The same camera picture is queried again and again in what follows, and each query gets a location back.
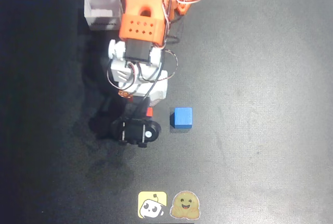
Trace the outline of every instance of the robot logo sticker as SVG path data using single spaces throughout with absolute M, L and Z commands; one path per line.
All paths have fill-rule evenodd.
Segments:
M 173 199 L 170 215 L 176 219 L 199 219 L 199 199 L 195 193 L 190 191 L 182 191 L 178 193 Z
M 167 205 L 167 194 L 164 192 L 139 193 L 138 211 L 140 218 L 157 218 L 164 214 L 164 208 Z

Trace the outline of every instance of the black table surface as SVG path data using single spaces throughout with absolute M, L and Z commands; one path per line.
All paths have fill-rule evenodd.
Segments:
M 112 33 L 89 33 L 82 9 L 0 0 L 6 223 L 190 222 L 168 213 L 183 190 L 200 200 L 195 223 L 333 223 L 333 0 L 193 5 L 172 26 L 179 69 L 147 149 L 89 127 L 104 74 L 85 67 Z M 174 107 L 193 108 L 191 130 L 170 128 Z M 141 191 L 165 192 L 167 213 L 140 219 Z

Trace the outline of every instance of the blue block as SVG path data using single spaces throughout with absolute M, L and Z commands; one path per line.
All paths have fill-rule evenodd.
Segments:
M 176 129 L 191 129 L 192 119 L 192 108 L 175 108 Z

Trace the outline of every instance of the robotic arm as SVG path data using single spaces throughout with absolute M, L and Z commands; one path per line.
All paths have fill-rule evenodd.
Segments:
M 119 37 L 109 44 L 107 79 L 128 99 L 123 115 L 111 126 L 120 142 L 146 147 L 157 139 L 158 123 L 152 120 L 152 107 L 167 96 L 168 80 L 175 73 L 163 70 L 170 22 L 175 11 L 184 15 L 200 0 L 126 0 Z

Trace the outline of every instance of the white box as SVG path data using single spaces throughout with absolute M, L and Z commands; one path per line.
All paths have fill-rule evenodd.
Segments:
M 84 0 L 84 17 L 91 30 L 119 30 L 121 0 Z

